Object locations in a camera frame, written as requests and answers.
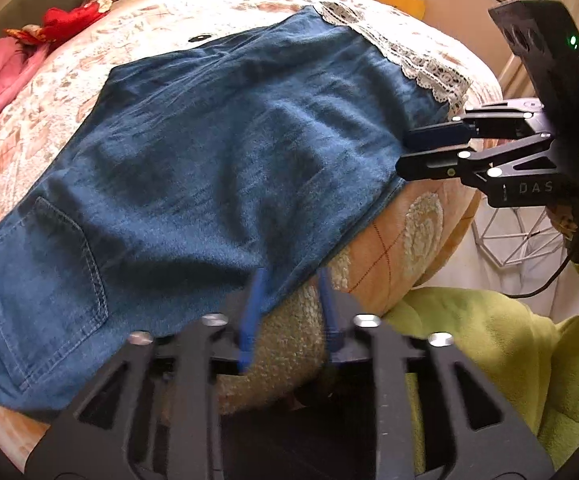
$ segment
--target blue denim fabric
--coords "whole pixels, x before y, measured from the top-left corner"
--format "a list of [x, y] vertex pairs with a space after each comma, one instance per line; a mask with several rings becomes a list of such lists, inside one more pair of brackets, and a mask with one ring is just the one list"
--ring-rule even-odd
[[0, 223], [0, 404], [63, 408], [128, 333], [179, 331], [257, 267], [269, 311], [403, 186], [404, 131], [446, 114], [311, 7], [116, 67]]

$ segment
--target geometric wire frame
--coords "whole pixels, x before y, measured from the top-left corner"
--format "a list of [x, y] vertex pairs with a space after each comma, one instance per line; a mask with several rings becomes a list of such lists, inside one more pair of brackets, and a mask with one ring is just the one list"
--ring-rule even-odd
[[[525, 223], [520, 215], [519, 208], [512, 207], [509, 209], [514, 213], [514, 216], [516, 216], [519, 223], [519, 231], [514, 234], [488, 234], [488, 231], [490, 230], [490, 227], [500, 209], [495, 209], [493, 211], [492, 218], [490, 218], [490, 221], [487, 223], [482, 233], [479, 232], [478, 226], [476, 225], [476, 219], [472, 222], [472, 231], [474, 233], [474, 240], [476, 240], [476, 246], [498, 268], [503, 269], [504, 267], [517, 266], [528, 260], [549, 256], [563, 247], [563, 235], [556, 231], [551, 224], [549, 227], [540, 227], [543, 220], [547, 217], [546, 208], [543, 209], [541, 214], [538, 216], [538, 219], [529, 230], [525, 228]], [[505, 239], [517, 239], [519, 240], [519, 244], [506, 258], [500, 259], [489, 246], [489, 242], [491, 240]]]

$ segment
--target white lace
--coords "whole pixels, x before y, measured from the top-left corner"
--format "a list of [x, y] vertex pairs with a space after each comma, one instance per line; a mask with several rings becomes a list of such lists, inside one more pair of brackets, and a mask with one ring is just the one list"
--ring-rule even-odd
[[314, 4], [314, 9], [327, 23], [346, 25], [363, 35], [381, 51], [383, 56], [399, 65], [407, 78], [415, 80], [421, 88], [431, 90], [434, 99], [439, 103], [448, 103], [451, 116], [460, 113], [472, 82], [438, 58], [424, 54], [420, 42], [411, 34], [404, 35], [396, 41], [379, 32], [379, 29], [397, 32], [400, 24], [391, 18], [395, 16], [394, 14], [388, 12], [381, 12], [379, 15], [376, 12], [366, 14], [361, 9], [353, 9], [340, 2], [320, 2]]

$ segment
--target metal screw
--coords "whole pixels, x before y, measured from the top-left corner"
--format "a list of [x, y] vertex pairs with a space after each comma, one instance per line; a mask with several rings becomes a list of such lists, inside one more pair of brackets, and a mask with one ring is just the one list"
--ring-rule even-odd
[[452, 346], [454, 344], [454, 336], [447, 332], [436, 332], [431, 334], [427, 340], [430, 345], [436, 346], [437, 348]]
[[376, 328], [380, 325], [380, 317], [374, 314], [359, 314], [354, 316], [354, 324], [361, 328]]
[[501, 168], [490, 168], [487, 170], [487, 174], [488, 176], [495, 178], [497, 176], [501, 176], [503, 174], [503, 170]]
[[151, 345], [154, 342], [154, 338], [152, 337], [150, 332], [132, 332], [128, 337], [128, 342], [132, 345], [137, 346], [147, 346]]
[[223, 314], [205, 314], [202, 317], [202, 322], [207, 326], [224, 326], [228, 323], [228, 316]]

